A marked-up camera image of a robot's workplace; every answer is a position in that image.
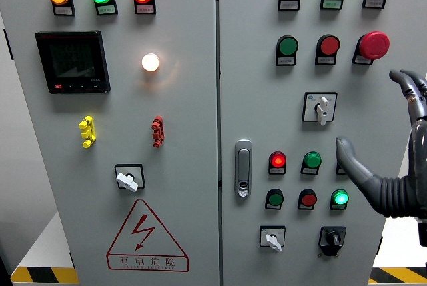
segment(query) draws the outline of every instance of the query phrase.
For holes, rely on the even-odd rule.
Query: red push button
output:
[[[359,44],[360,54],[370,60],[375,60],[387,54],[390,40],[381,31],[372,31],[362,37]]]
[[[315,195],[305,195],[304,197],[302,197],[302,205],[304,206],[313,206],[314,204],[316,204],[316,202],[318,201],[317,197]]]
[[[298,209],[312,211],[317,201],[318,198],[313,189],[304,189],[298,197]]]
[[[335,36],[325,38],[320,44],[320,50],[325,55],[335,54],[340,48],[340,41]]]

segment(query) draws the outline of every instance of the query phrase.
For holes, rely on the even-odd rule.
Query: gray metal panel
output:
[[[378,248],[384,218],[376,214],[346,176],[337,176],[335,136],[346,135],[357,156],[383,176],[395,177],[410,133],[400,88],[389,69],[426,69],[427,0],[387,0],[384,10],[361,9],[344,0],[341,11],[320,11],[320,0],[301,0],[297,12],[278,12],[278,0],[220,0],[222,112],[222,203],[224,285],[364,285]],[[381,30],[389,52],[373,66],[352,65],[358,39]],[[315,66],[316,43],[324,34],[341,41],[337,63]],[[275,66],[283,35],[299,43],[295,67]],[[334,121],[302,123],[304,93],[336,91]],[[234,144],[253,143],[252,194],[234,193]],[[268,175],[268,157],[283,151],[284,176]],[[319,175],[300,175],[305,153],[322,156]],[[266,193],[283,191],[281,211],[265,210]],[[298,195],[313,189],[313,211],[298,211]],[[332,191],[350,194],[345,211],[330,211]],[[285,225],[283,253],[259,246],[260,225]],[[347,228],[338,258],[318,247],[321,226]]]
[[[214,0],[156,0],[156,16],[136,15],[133,0],[117,0],[119,14],[103,17],[92,0],[74,3],[75,18],[53,16],[49,0],[0,0],[0,8],[81,284],[217,285]],[[111,93],[50,95],[34,34],[94,29],[103,33]],[[146,53],[159,56],[156,73],[143,72]],[[86,115],[97,130],[87,150],[78,128]],[[156,115],[165,124],[158,150]],[[146,188],[118,189],[117,163],[142,163]],[[106,253],[136,199],[182,246],[189,273],[107,268]]]

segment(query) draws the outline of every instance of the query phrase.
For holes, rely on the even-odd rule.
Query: green push button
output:
[[[332,200],[337,205],[343,205],[348,202],[348,193],[344,189],[337,189],[332,193]]]
[[[298,44],[292,37],[284,38],[279,44],[280,53],[289,56],[296,52]]]
[[[273,194],[270,197],[268,197],[268,202],[273,206],[279,206],[283,203],[283,196],[279,194]]]
[[[319,153],[315,151],[310,151],[309,153],[306,153],[304,156],[304,163],[309,168],[317,168],[322,163],[322,158],[320,158]]]

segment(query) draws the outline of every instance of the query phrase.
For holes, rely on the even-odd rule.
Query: yellow and black hazard stripe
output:
[[[425,267],[373,268],[369,284],[427,284]]]
[[[79,284],[74,268],[62,267],[18,267],[13,272],[14,283],[58,283]]]

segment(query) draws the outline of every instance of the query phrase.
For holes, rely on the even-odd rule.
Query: white indicator light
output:
[[[160,60],[156,54],[150,53],[142,58],[142,67],[146,71],[155,71],[159,68]]]

